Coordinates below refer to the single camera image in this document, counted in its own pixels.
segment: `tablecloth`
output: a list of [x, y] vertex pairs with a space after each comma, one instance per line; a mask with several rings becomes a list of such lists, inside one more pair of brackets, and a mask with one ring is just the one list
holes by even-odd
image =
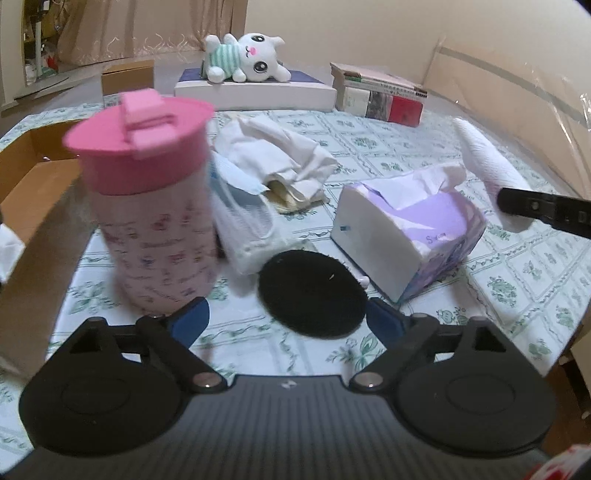
[[[100, 109], [76, 108], [30, 115], [0, 140], [6, 146], [27, 129], [67, 119], [85, 118]], [[280, 125], [316, 140], [339, 162], [324, 189], [328, 202], [303, 212], [282, 215], [285, 228], [308, 239], [316, 249], [362, 273], [330, 239], [339, 194], [344, 185], [389, 177], [439, 162], [461, 160], [452, 118], [424, 111], [421, 125], [409, 128], [346, 113], [309, 111], [243, 112], [268, 115]], [[208, 124], [211, 140], [235, 113], [219, 112]], [[531, 187], [555, 192], [494, 139]], [[438, 278], [420, 295], [401, 305], [405, 313], [426, 312], [442, 323], [461, 325], [473, 315], [491, 318], [545, 374], [568, 343], [591, 297], [590, 242], [554, 231], [541, 222], [520, 234], [500, 223], [483, 188], [469, 175], [459, 190], [484, 212], [486, 232], [466, 261]], [[210, 325], [191, 347], [229, 380], [236, 373], [268, 375], [341, 374], [346, 379], [384, 350], [365, 322], [347, 338], [317, 340], [279, 324], [260, 305], [254, 278], [238, 278], [222, 268], [208, 297]], [[369, 296], [381, 296], [373, 286]], [[113, 265], [99, 232], [80, 259], [63, 304], [49, 354], [89, 316], [113, 325], [131, 323], [141, 312], [130, 306], [114, 282]], [[18, 420], [21, 386], [0, 372], [0, 471], [31, 447]]]

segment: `pink water bottle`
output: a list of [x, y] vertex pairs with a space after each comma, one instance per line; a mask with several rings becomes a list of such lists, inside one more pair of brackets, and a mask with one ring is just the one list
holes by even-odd
[[124, 93], [72, 128], [65, 146], [82, 177], [116, 274], [131, 300], [171, 313], [216, 280], [209, 205], [208, 103]]

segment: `book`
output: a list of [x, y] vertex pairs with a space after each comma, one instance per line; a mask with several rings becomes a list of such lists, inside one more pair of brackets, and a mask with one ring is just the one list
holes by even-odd
[[290, 70], [286, 83], [264, 82], [210, 83], [201, 69], [186, 69], [174, 87], [174, 96], [194, 98], [213, 104], [216, 110], [319, 110], [335, 107], [336, 90], [298, 70]]
[[402, 77], [331, 63], [337, 90], [336, 107], [343, 112], [416, 127], [427, 91]]

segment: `plush toy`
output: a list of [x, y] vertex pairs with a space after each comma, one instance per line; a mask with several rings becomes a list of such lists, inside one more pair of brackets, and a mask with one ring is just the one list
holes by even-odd
[[236, 40], [224, 35], [223, 43], [215, 35], [205, 38], [204, 72], [213, 83], [232, 78], [234, 82], [264, 82], [273, 77], [278, 82], [289, 82], [291, 73], [277, 62], [275, 48], [284, 45], [281, 37], [267, 37], [249, 33]]

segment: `open cardboard box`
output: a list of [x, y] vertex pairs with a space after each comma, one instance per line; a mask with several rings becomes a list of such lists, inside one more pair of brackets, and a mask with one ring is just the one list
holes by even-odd
[[0, 291], [0, 365], [32, 377], [95, 223], [78, 162], [61, 143], [76, 122], [29, 130], [0, 151], [0, 209], [25, 243]]

